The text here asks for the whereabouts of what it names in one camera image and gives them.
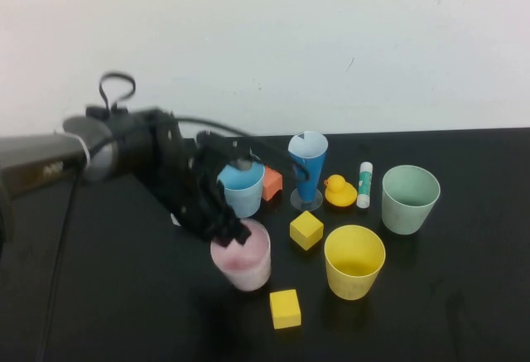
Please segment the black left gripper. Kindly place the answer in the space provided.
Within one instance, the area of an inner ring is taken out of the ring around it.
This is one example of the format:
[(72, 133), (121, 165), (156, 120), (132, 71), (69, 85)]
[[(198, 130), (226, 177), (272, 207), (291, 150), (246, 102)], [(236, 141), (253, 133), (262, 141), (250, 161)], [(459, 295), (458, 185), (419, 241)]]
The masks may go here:
[(208, 130), (197, 133), (195, 146), (182, 138), (179, 124), (202, 124), (197, 118), (166, 115), (156, 121), (158, 163), (153, 195), (179, 224), (203, 240), (226, 248), (245, 245), (252, 232), (225, 199), (218, 175), (234, 161), (231, 140)]

